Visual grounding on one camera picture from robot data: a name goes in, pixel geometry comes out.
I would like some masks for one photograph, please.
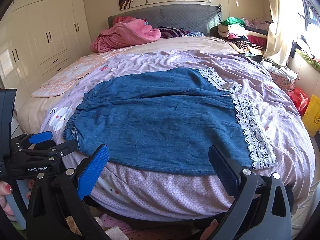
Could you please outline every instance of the quilted headboard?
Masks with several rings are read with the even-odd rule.
[[[159,26],[184,29],[190,32],[203,32],[208,35],[210,29],[221,22],[221,5],[170,4],[137,9],[108,17],[109,27],[117,16],[131,16],[147,19],[153,28]]]

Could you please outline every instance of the hand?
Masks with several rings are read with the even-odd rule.
[[[29,189],[32,189],[33,184],[35,181],[33,179],[29,179],[28,181],[28,187]],[[14,213],[12,212],[9,203],[7,203],[7,200],[5,196],[10,195],[12,193],[11,186],[6,183],[5,181],[0,181],[0,206],[3,208],[4,212],[6,213],[7,217],[11,221],[16,221],[16,218],[14,216]],[[26,193],[26,198],[30,199],[31,191]]]

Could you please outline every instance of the curtain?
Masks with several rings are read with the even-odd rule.
[[[297,37],[299,14],[296,0],[270,0],[273,23],[268,32],[267,50],[264,60],[276,66],[285,66],[289,58],[292,41]]]

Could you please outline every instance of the wardrobe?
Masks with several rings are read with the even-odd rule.
[[[0,75],[16,109],[42,83],[90,54],[83,0],[14,0],[0,22]]]

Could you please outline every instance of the yellow paper bag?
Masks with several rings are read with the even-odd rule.
[[[312,95],[308,108],[302,117],[302,122],[310,136],[315,136],[320,128],[320,99]]]

